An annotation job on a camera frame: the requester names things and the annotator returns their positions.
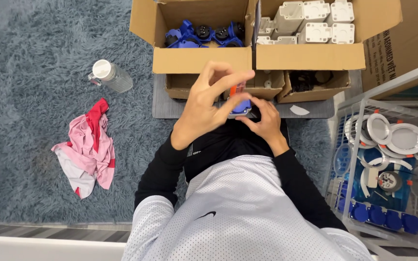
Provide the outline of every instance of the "nike logo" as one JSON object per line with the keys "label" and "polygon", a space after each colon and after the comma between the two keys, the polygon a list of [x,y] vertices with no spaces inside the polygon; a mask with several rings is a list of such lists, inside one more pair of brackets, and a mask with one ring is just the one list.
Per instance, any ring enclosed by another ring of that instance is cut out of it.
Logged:
{"label": "nike logo", "polygon": [[216,216],[216,212],[215,211],[211,211],[211,212],[208,212],[206,215],[204,215],[204,216],[201,216],[201,217],[198,217],[198,218],[196,218],[194,221],[196,221],[196,220],[198,220],[198,219],[200,219],[200,218],[202,218],[202,217],[205,217],[205,216],[207,216],[207,215],[209,215],[209,214],[212,214],[213,216],[212,217],[215,217]]}

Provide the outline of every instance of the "person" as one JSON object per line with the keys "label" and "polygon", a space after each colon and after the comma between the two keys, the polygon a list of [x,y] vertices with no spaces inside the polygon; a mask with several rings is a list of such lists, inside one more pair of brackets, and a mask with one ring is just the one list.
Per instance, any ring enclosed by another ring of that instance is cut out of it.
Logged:
{"label": "person", "polygon": [[[227,63],[203,68],[138,184],[123,261],[372,260],[296,159],[272,103],[240,93],[213,106],[225,90],[253,77]],[[259,108],[260,120],[227,120],[246,99]],[[175,212],[183,169],[189,187]]]}

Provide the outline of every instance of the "clear plastic jug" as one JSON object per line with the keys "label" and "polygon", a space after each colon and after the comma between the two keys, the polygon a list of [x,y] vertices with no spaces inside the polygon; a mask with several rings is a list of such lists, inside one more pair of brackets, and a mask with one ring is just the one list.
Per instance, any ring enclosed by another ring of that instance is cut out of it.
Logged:
{"label": "clear plastic jug", "polygon": [[125,92],[133,87],[130,74],[107,60],[99,60],[93,65],[88,80],[97,86],[105,85],[116,92]]}

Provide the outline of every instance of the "hand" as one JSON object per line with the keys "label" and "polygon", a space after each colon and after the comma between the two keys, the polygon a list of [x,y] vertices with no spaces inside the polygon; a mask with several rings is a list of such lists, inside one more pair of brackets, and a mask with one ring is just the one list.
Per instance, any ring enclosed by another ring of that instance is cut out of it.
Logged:
{"label": "hand", "polygon": [[224,124],[230,112],[243,100],[249,100],[249,93],[230,97],[217,109],[214,99],[232,86],[254,77],[254,71],[234,72],[228,63],[208,62],[189,91],[188,101],[182,116],[174,125],[171,135],[172,147],[183,150],[196,138]]}
{"label": "hand", "polygon": [[280,114],[275,106],[271,102],[256,97],[252,97],[251,101],[261,112],[261,121],[254,123],[245,116],[238,116],[235,119],[242,121],[252,132],[263,138],[270,146],[274,157],[289,150],[287,139],[280,131]]}

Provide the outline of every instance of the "gray carpet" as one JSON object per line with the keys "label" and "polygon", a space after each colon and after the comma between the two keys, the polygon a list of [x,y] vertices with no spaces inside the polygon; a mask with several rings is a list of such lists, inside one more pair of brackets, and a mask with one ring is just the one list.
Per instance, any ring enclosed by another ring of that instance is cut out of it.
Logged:
{"label": "gray carpet", "polygon": [[[151,116],[152,48],[128,31],[130,0],[0,0],[0,222],[127,222],[137,182],[174,120]],[[118,94],[86,80],[101,58],[131,73]],[[116,172],[80,200],[50,148],[104,97]],[[327,175],[325,120],[290,121],[292,145],[314,182]],[[180,182],[178,194],[186,187]]]}

